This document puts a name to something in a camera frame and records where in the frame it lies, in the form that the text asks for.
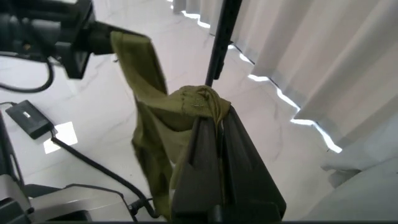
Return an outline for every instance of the white fabric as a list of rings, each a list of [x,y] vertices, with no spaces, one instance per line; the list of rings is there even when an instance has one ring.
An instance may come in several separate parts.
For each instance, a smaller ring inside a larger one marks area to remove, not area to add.
[[[215,24],[222,0],[174,0]],[[398,1],[244,0],[231,40],[340,147],[398,110]]]

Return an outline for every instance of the white curtain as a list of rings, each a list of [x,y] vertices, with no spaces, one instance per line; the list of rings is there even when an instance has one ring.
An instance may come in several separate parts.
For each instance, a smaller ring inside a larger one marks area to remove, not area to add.
[[[174,0],[215,34],[222,0]],[[398,1],[244,0],[231,40],[340,147],[398,111]]]

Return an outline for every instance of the green cloth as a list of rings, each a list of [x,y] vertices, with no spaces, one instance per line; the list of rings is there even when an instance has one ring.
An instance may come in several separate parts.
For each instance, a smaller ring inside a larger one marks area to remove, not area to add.
[[[169,190],[178,181],[194,120],[211,117],[218,124],[230,102],[208,86],[184,86],[168,95],[148,37],[112,32],[111,44],[136,99],[137,127],[132,139],[136,157],[155,209],[170,220]],[[174,170],[170,161],[176,164]]]

